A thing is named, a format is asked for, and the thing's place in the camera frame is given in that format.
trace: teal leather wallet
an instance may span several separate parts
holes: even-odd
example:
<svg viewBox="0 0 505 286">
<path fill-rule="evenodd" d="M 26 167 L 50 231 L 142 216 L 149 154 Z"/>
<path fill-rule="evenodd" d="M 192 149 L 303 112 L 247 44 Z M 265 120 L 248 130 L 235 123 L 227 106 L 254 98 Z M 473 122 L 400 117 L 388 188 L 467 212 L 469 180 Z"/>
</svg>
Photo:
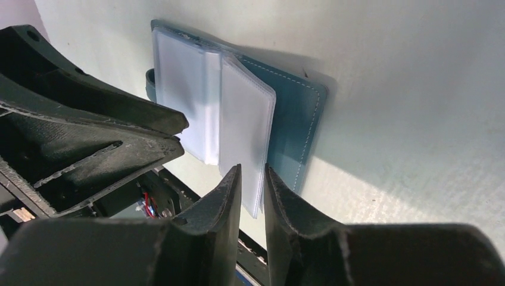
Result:
<svg viewBox="0 0 505 286">
<path fill-rule="evenodd" d="M 294 192 L 300 193 L 307 157 L 328 95 L 327 88 L 248 57 L 221 42 L 193 35 L 164 21 L 153 20 L 151 28 L 163 28 L 198 45 L 231 53 L 252 74 L 275 90 L 277 98 L 267 162 Z M 154 71 L 150 70 L 146 74 L 146 91 L 152 101 L 156 100 L 154 86 Z"/>
</svg>

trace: black plastic part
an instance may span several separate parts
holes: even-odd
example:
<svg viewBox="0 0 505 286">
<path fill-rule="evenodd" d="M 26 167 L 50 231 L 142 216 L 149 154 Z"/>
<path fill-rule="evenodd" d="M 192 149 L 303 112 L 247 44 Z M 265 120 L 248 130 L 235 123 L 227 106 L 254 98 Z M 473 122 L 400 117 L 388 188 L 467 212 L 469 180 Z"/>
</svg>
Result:
<svg viewBox="0 0 505 286">
<path fill-rule="evenodd" d="M 154 196 L 156 201 L 162 200 L 163 197 L 177 195 L 181 209 L 184 211 L 200 199 L 198 194 L 167 169 L 160 168 L 157 172 L 158 178 L 163 181 L 163 186 L 153 175 L 155 175 L 154 171 L 148 172 L 140 176 L 138 181 L 142 182 L 144 190 Z M 242 231 L 239 231 L 238 235 L 236 262 L 261 285 L 270 285 L 267 251 Z"/>
<path fill-rule="evenodd" d="M 2 215 L 0 216 L 0 225 L 5 237 L 10 240 L 23 224 L 15 221 L 10 215 Z"/>
<path fill-rule="evenodd" d="M 240 202 L 235 166 L 174 220 L 29 222 L 0 257 L 0 284 L 233 285 Z"/>
<path fill-rule="evenodd" d="M 489 240 L 467 225 L 350 225 L 266 167 L 271 285 L 505 285 Z"/>
<path fill-rule="evenodd" d="M 16 205 L 16 198 L 0 184 L 0 216 L 12 210 Z"/>
<path fill-rule="evenodd" d="M 151 172 L 152 171 L 149 171 L 146 174 L 140 175 L 137 179 L 128 182 L 121 188 L 114 190 L 110 194 L 94 202 L 93 205 L 90 206 L 92 213 L 94 213 L 93 216 L 112 217 L 124 210 L 126 207 L 136 203 L 139 198 L 142 197 L 142 193 L 137 187 L 136 182 L 138 179 Z"/>
<path fill-rule="evenodd" d="M 0 184 L 39 217 L 68 215 L 183 154 L 178 111 L 84 73 L 32 26 L 0 30 Z"/>
</svg>

